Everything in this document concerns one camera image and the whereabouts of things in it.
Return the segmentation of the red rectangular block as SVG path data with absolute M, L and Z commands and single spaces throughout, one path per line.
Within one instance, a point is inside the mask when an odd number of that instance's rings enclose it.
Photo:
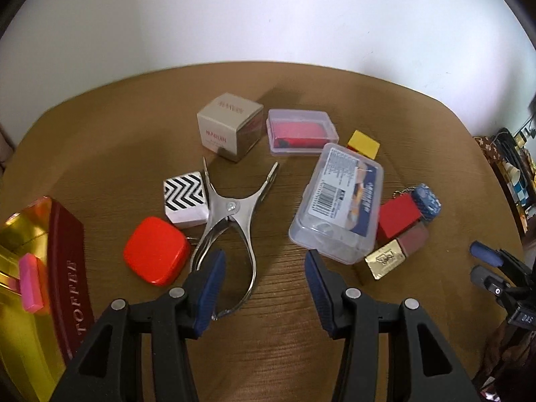
M 419 220 L 421 212 L 409 193 L 390 199 L 380 207 L 376 241 L 390 242 Z

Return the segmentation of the blue patterned tin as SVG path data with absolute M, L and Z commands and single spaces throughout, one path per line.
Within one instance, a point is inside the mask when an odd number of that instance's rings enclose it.
M 411 191 L 411 198 L 426 222 L 432 222 L 441 213 L 442 204 L 428 185 L 418 184 Z

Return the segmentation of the pink eraser block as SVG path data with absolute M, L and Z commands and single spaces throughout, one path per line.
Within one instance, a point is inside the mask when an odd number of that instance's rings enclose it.
M 35 255 L 27 253 L 18 261 L 19 286 L 24 311 L 35 314 L 45 307 L 41 292 L 40 264 Z

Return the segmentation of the clear plastic labelled box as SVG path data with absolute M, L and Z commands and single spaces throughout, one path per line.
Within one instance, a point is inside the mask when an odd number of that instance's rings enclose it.
M 323 147 L 292 220 L 290 240 L 345 265 L 374 249 L 383 167 L 339 144 Z

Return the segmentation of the clear box with red item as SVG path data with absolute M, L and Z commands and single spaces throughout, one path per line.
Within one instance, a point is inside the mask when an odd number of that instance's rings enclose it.
M 323 111 L 270 109 L 266 131 L 273 155 L 319 154 L 327 143 L 339 142 L 331 118 Z

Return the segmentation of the beige cardboard cube box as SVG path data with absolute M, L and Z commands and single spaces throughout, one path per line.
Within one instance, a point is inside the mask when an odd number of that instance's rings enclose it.
M 263 105 L 226 92 L 203 107 L 197 122 L 205 148 L 238 162 L 262 137 Z

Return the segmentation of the red rounded square case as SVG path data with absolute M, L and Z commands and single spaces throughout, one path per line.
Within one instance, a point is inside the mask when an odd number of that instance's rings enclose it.
M 145 282 L 163 287 L 179 276 L 191 254 L 188 238 L 172 224 L 145 218 L 123 250 L 126 265 Z

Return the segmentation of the gold toffee tin box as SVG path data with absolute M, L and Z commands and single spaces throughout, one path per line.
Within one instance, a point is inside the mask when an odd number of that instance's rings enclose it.
M 83 224 L 45 196 L 1 224 L 1 378 L 46 401 L 94 323 Z

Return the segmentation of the gold and maroon lipstick box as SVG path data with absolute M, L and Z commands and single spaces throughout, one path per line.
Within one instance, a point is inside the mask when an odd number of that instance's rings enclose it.
M 402 265 L 408 257 L 419 251 L 427 242 L 429 231 L 419 221 L 397 238 L 369 254 L 364 260 L 375 280 Z

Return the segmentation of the black white zigzag box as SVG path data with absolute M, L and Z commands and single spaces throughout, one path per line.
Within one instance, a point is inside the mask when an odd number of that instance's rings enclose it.
M 201 173 L 185 173 L 164 180 L 163 208 L 167 219 L 178 228 L 206 223 L 209 208 Z

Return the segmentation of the cluttered side shelf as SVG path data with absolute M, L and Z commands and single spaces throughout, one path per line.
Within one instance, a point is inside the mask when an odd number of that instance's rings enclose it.
M 493 136 L 474 136 L 513 213 L 524 244 L 535 239 L 535 162 L 526 139 L 501 128 Z

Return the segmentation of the yellow wooden block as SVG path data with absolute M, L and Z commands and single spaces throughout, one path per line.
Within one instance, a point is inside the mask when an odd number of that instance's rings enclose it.
M 346 147 L 355 151 L 358 154 L 374 160 L 380 149 L 380 143 L 375 141 L 370 136 L 362 133 L 359 130 L 355 130 L 346 144 Z

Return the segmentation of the silver metal hole punch pliers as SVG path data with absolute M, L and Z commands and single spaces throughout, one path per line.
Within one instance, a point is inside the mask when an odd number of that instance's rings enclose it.
M 257 207 L 270 191 L 278 173 L 279 166 L 280 164 L 278 161 L 273 164 L 265 181 L 257 192 L 254 192 L 248 197 L 236 199 L 223 197 L 216 191 L 211 182 L 207 162 L 203 159 L 203 184 L 205 187 L 205 197 L 209 215 L 203 234 L 194 249 L 191 261 L 191 271 L 200 270 L 209 249 L 212 248 L 217 239 L 230 228 L 234 228 L 241 236 L 251 266 L 251 279 L 243 297 L 236 305 L 227 310 L 214 311 L 212 320 L 219 320 L 234 314 L 246 301 L 248 301 L 250 295 L 253 293 L 254 284 L 257 278 L 257 259 L 252 242 L 252 220 Z

